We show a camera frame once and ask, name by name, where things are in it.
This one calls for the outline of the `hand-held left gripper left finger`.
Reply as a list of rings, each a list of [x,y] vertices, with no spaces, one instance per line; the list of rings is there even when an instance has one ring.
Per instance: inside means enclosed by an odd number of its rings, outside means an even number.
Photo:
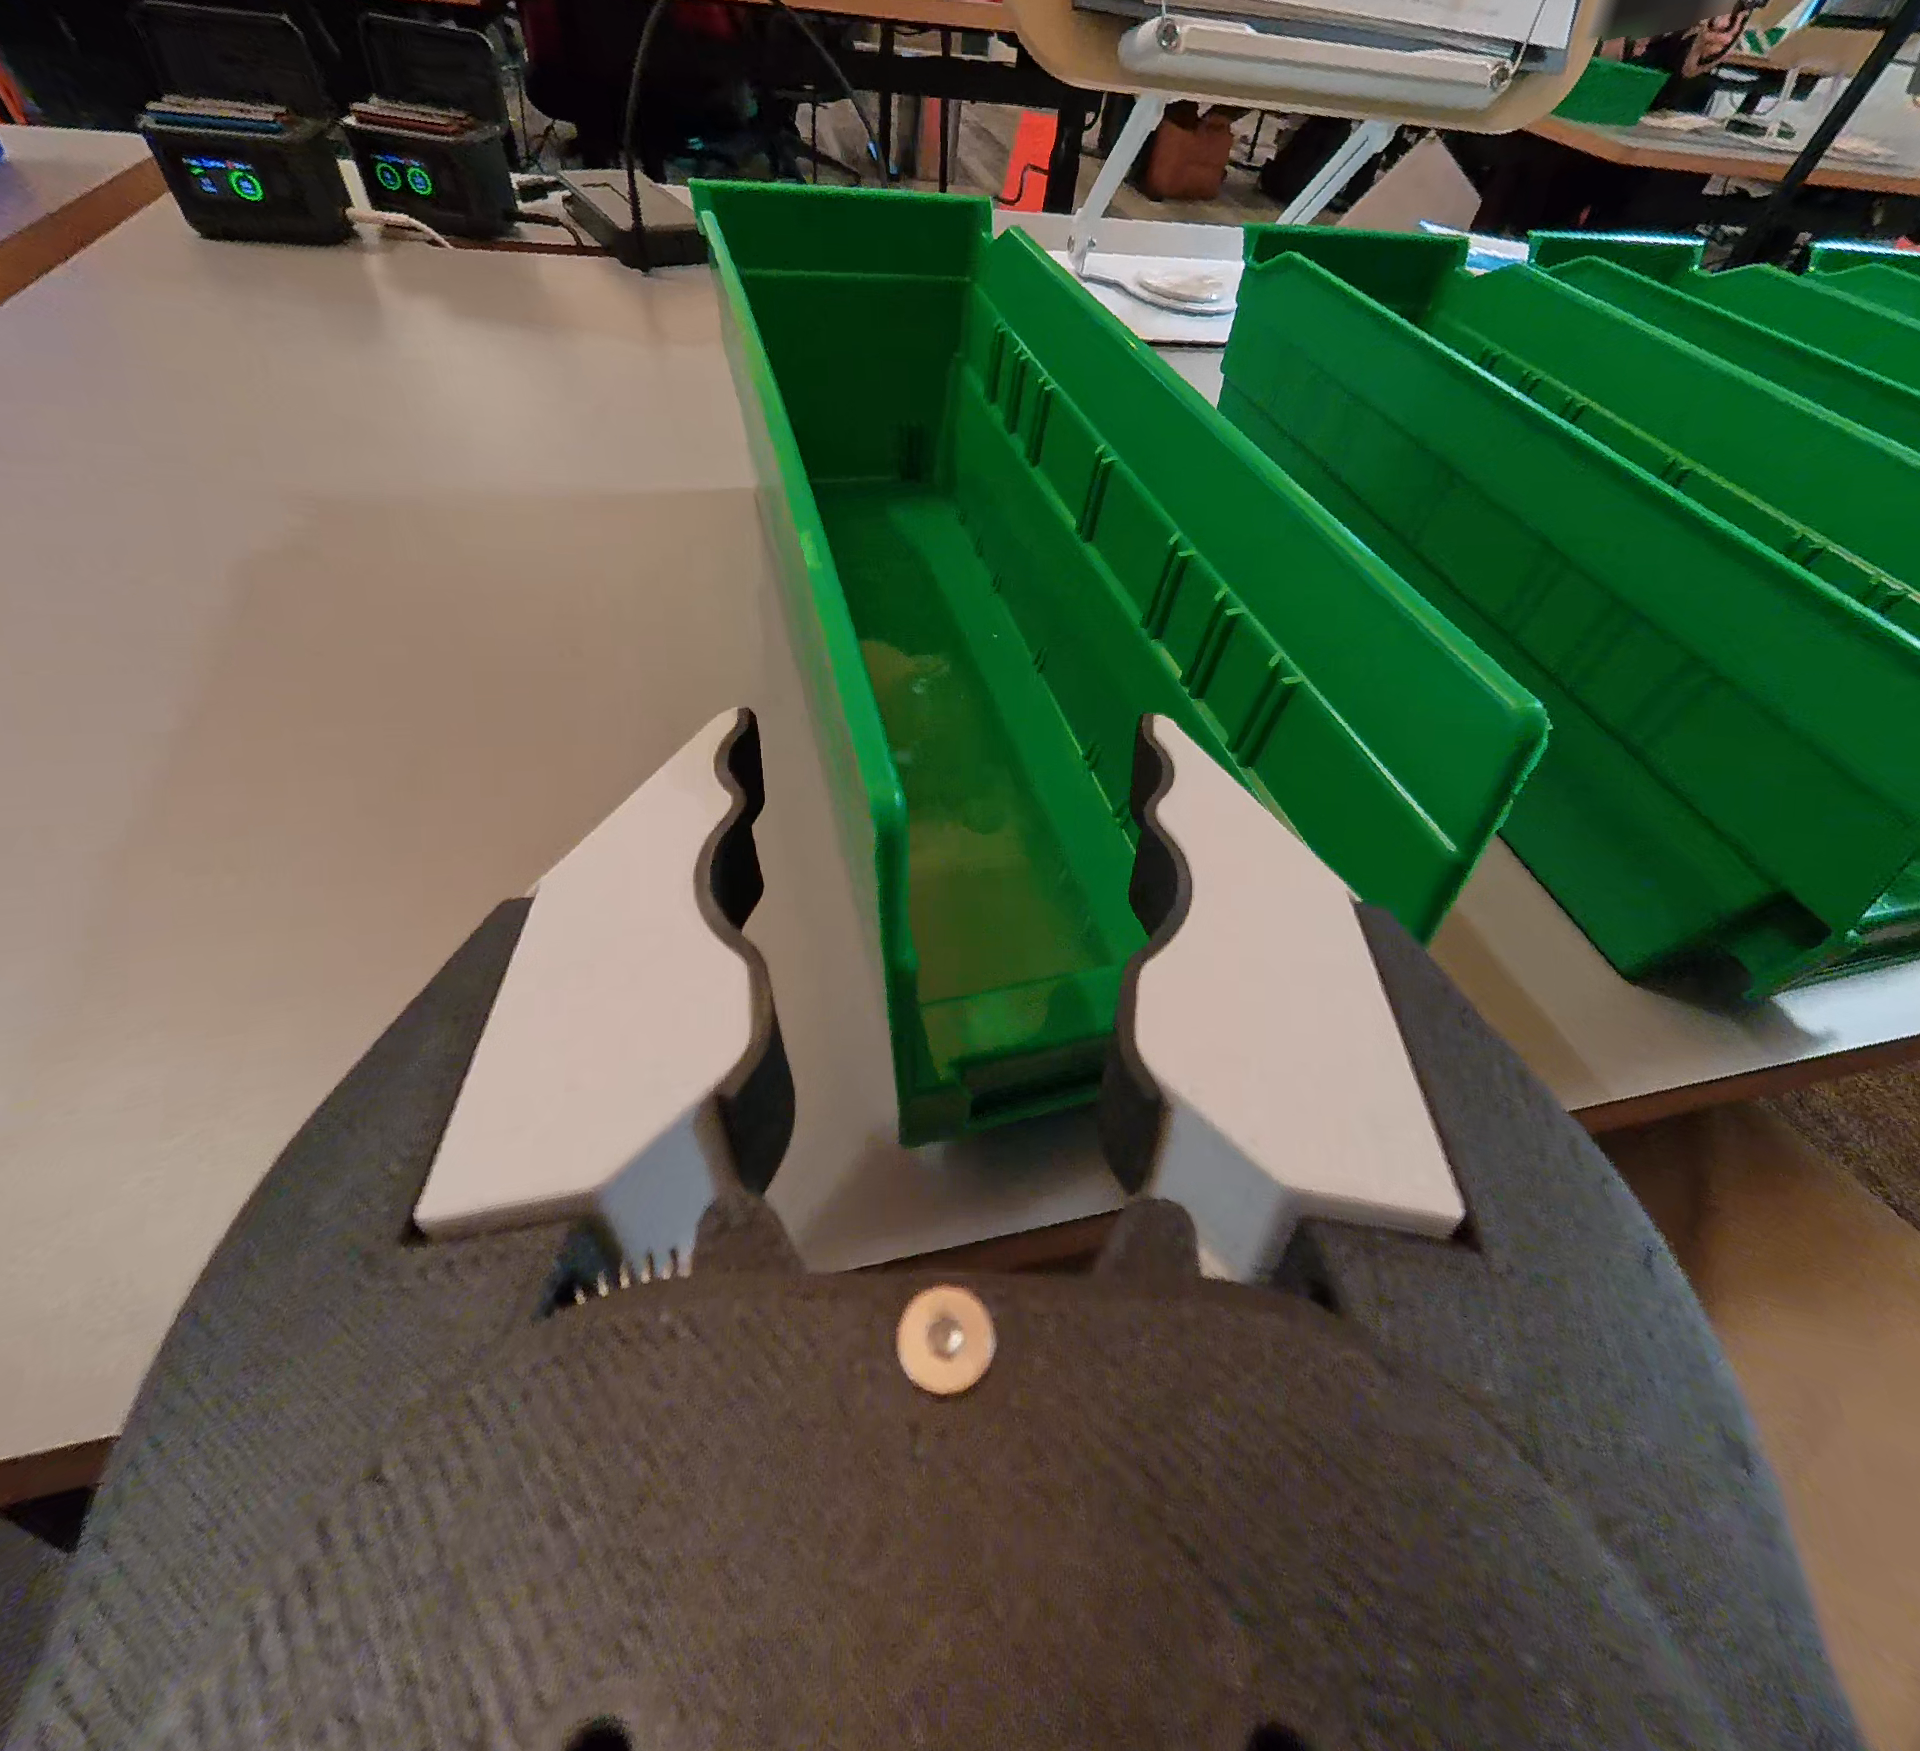
[[[760,732],[694,732],[538,879],[413,1212],[431,1241],[596,1224],[640,1279],[765,1196],[795,1127],[765,894]]]

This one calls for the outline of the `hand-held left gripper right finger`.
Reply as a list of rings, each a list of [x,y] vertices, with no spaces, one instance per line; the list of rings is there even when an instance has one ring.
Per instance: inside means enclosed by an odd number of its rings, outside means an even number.
[[[1301,1222],[1453,1241],[1466,1203],[1347,883],[1176,720],[1139,720],[1127,959],[1097,1098],[1131,1198],[1261,1282]]]

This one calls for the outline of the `grey desk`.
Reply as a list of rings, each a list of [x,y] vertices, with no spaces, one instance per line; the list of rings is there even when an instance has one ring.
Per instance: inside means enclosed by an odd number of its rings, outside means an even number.
[[[3,302],[98,244],[164,193],[136,131],[3,126]]]
[[[709,267],[215,244],[5,302],[5,1489],[102,1472],[275,1158],[500,899],[720,710],[817,1268],[1117,1203],[1089,1124],[896,1139],[887,1018]]]

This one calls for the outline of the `person's beige trousers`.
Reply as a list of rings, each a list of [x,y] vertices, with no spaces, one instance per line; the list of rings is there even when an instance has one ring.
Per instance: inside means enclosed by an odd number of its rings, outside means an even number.
[[[1764,1106],[1616,1130],[1599,1146],[1741,1380],[1865,1742],[1915,1749],[1917,1229]]]

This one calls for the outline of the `black power adapter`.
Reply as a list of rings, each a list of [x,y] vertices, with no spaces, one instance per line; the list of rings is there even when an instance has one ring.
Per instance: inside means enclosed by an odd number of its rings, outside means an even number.
[[[556,183],[571,228],[623,269],[659,274],[709,264],[709,237],[685,189],[622,172],[561,174]]]

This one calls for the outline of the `grey flat board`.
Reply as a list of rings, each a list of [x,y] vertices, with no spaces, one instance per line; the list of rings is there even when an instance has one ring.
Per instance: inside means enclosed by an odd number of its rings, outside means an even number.
[[[1482,198],[1446,139],[1430,132],[1384,172],[1336,223],[1367,231],[1468,231]]]

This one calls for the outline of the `black battery charging case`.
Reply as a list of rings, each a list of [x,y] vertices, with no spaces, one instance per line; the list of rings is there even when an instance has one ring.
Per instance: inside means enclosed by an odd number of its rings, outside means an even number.
[[[353,239],[339,113],[286,13],[143,0],[132,21],[158,82],[136,131],[195,234],[315,248]]]
[[[372,91],[343,129],[373,208],[470,241],[518,213],[507,101],[489,36],[459,23],[363,12]]]

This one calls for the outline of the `brown bag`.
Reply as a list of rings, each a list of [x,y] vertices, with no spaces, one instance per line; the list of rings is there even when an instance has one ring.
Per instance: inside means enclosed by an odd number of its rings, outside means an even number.
[[[1212,204],[1243,116],[1237,107],[1169,105],[1135,159],[1133,187],[1156,204]]]

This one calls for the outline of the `wide green plastic bin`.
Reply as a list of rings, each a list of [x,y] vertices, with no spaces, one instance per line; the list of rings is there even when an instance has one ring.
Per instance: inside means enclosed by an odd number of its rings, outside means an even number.
[[[1596,57],[1550,116],[1593,129],[1630,129],[1658,102],[1670,74],[1643,61]]]

